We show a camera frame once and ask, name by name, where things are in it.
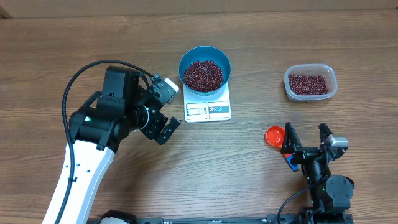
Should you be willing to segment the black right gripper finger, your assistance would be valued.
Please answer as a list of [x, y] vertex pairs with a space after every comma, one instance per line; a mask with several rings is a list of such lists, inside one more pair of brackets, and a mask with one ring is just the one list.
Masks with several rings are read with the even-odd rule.
[[334, 135], [334, 133], [330, 130], [330, 128], [325, 123], [320, 123], [318, 128], [320, 131], [321, 145], [331, 146], [331, 142], [330, 142], [330, 140], [328, 140], [328, 137], [330, 135]]
[[285, 124], [285, 135], [280, 152], [282, 154], [293, 154], [302, 148], [302, 143], [291, 122]]

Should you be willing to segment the red measuring scoop blue handle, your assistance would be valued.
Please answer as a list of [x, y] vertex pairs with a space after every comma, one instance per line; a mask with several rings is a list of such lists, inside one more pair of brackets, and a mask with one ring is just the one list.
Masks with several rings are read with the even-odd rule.
[[[264, 139], [270, 146], [282, 148], [282, 143], [284, 142], [285, 129], [280, 126], [271, 126], [265, 133]], [[292, 171], [299, 171], [299, 165], [292, 164], [292, 155], [284, 154], [285, 160], [288, 163]]]

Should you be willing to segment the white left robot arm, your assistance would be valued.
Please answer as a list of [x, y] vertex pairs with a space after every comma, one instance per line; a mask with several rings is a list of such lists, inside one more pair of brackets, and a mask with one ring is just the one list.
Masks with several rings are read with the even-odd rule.
[[94, 92], [70, 118], [65, 118], [67, 145], [62, 172], [44, 223], [86, 223], [100, 182], [123, 139], [139, 130], [165, 144], [180, 120], [161, 108], [179, 87], [159, 74], [109, 66], [103, 88]]

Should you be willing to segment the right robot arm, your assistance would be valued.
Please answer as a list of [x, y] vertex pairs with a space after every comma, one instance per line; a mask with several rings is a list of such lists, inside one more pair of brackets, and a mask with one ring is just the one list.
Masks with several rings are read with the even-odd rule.
[[[281, 153], [291, 154], [292, 164], [299, 165], [307, 186], [290, 196], [279, 208], [278, 223], [353, 223], [345, 211], [351, 207], [354, 182], [343, 175], [333, 175], [329, 163], [339, 159], [349, 148], [344, 136], [335, 135], [325, 123], [319, 125], [320, 145], [304, 147], [290, 122], [285, 124]], [[311, 206], [295, 215], [283, 215], [284, 207], [302, 193], [310, 194]]]

